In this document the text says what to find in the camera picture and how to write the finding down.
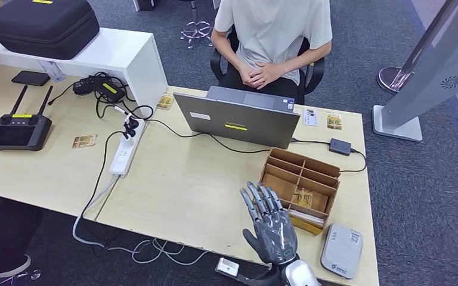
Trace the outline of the person's right hand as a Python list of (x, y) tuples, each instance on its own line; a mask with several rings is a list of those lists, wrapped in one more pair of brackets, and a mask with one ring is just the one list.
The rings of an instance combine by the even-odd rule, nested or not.
[(250, 74), (253, 72), (253, 68), (246, 63), (238, 63), (235, 65), (236, 70), (239, 72), (240, 78), (244, 85), (254, 87)]

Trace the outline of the person's left hand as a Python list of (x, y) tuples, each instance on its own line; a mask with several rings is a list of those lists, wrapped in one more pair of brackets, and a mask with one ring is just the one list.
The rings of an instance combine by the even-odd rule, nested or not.
[(282, 64), (257, 62), (257, 69), (250, 72), (248, 84), (255, 89), (262, 89), (282, 77), (287, 70)]

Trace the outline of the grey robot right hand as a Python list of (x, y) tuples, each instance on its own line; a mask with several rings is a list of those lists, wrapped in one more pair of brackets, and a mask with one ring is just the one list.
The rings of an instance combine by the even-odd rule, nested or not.
[(270, 187), (253, 182), (248, 182), (240, 194), (253, 223), (253, 231), (245, 228), (242, 234), (260, 260), (285, 265), (297, 259), (297, 235), (278, 195)]

